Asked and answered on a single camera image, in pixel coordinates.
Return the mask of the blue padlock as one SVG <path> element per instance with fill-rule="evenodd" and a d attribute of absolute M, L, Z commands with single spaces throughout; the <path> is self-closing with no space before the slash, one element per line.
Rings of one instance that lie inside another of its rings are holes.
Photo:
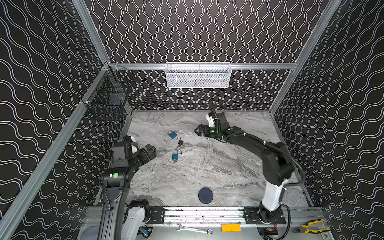
<path fill-rule="evenodd" d="M 172 161 L 176 163 L 179 160 L 179 155 L 182 154 L 182 150 L 177 149 L 174 154 L 172 154 Z"/>
<path fill-rule="evenodd" d="M 168 131 L 167 134 L 171 139 L 175 139 L 178 136 L 177 131 Z"/>

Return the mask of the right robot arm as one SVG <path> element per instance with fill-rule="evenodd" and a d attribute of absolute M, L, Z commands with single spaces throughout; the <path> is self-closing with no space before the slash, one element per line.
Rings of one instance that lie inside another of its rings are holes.
<path fill-rule="evenodd" d="M 264 223 L 273 222 L 283 205 L 285 189 L 304 183 L 303 168 L 283 143 L 268 142 L 237 126 L 230 126 L 225 113 L 211 110 L 206 119 L 207 125 L 198 125 L 195 129 L 198 136 L 242 147 L 262 160 L 266 188 L 257 215 Z"/>

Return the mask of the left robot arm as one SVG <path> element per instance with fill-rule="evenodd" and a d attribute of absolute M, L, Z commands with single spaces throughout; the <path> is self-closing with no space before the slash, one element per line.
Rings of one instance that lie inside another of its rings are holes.
<path fill-rule="evenodd" d="M 102 217 L 98 240 L 134 240 L 138 234 L 148 237 L 145 225 L 151 221 L 147 200 L 127 202 L 131 181 L 143 165 L 157 156 L 156 148 L 143 148 L 130 139 L 116 143 L 113 148 L 113 162 L 101 176 Z"/>

